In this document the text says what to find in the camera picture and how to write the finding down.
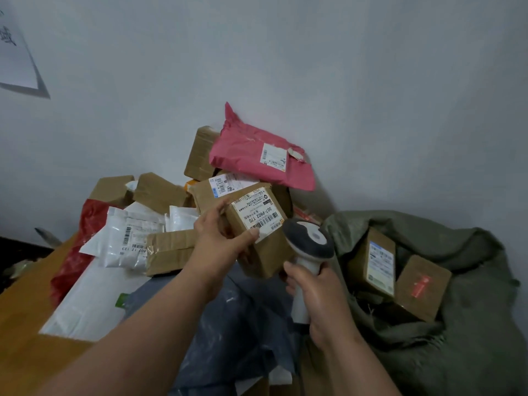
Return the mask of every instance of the forearm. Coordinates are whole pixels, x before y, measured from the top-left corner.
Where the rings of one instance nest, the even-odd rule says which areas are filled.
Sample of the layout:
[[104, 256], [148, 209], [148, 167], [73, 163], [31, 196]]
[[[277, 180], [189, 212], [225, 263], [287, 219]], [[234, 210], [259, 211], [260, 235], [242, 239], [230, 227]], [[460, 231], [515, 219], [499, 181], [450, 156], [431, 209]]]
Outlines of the forearm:
[[354, 327], [325, 350], [335, 396], [394, 395], [398, 388]]
[[207, 303], [185, 269], [38, 395], [166, 394]]

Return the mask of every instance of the green tag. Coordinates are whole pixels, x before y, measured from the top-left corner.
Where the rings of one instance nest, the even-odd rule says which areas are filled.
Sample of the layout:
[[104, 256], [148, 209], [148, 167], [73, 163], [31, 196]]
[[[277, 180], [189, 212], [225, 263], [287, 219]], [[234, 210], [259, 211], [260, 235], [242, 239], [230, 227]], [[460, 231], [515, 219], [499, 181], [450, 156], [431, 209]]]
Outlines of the green tag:
[[116, 307], [125, 308], [125, 301], [127, 301], [127, 297], [129, 296], [129, 293], [121, 293], [115, 302]]

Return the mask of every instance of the green sack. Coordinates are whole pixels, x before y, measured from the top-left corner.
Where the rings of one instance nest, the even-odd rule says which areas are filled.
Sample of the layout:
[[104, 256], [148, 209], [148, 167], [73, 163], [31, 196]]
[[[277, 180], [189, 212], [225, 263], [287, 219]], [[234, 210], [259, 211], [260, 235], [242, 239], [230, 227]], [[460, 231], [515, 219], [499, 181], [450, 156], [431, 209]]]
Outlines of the green sack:
[[427, 395], [513, 395], [524, 390], [526, 344], [511, 309], [519, 282], [504, 246], [480, 228], [453, 230], [394, 211], [342, 212], [323, 224], [335, 242], [331, 262], [344, 280], [342, 257], [369, 226], [397, 244], [396, 265], [418, 254], [453, 274], [442, 321], [391, 326], [348, 295], [353, 318], [400, 391]]

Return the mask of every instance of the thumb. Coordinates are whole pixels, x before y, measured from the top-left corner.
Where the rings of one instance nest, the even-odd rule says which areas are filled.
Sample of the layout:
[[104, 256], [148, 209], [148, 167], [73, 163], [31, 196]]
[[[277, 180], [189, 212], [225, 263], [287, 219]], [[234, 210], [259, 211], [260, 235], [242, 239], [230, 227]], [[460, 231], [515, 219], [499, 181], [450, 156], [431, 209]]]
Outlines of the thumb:
[[241, 233], [236, 238], [229, 240], [237, 253], [241, 253], [247, 246], [253, 244], [259, 238], [260, 230], [251, 228]]
[[284, 271], [295, 280], [304, 292], [315, 286], [315, 275], [303, 266], [286, 261]]

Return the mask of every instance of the red plastic bag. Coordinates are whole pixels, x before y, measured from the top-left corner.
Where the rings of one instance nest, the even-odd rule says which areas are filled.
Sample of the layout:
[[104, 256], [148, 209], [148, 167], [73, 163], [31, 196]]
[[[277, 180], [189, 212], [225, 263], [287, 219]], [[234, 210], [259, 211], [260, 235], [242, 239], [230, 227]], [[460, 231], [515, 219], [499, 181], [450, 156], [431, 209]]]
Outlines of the red plastic bag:
[[79, 249], [106, 224], [109, 207], [110, 204], [99, 200], [87, 199], [84, 202], [75, 243], [62, 263], [61, 269], [51, 280], [51, 301], [55, 306], [60, 304], [94, 259], [92, 255], [79, 253]]
[[225, 123], [209, 153], [209, 163], [260, 180], [312, 191], [315, 177], [305, 151], [286, 139], [248, 125], [225, 104]]

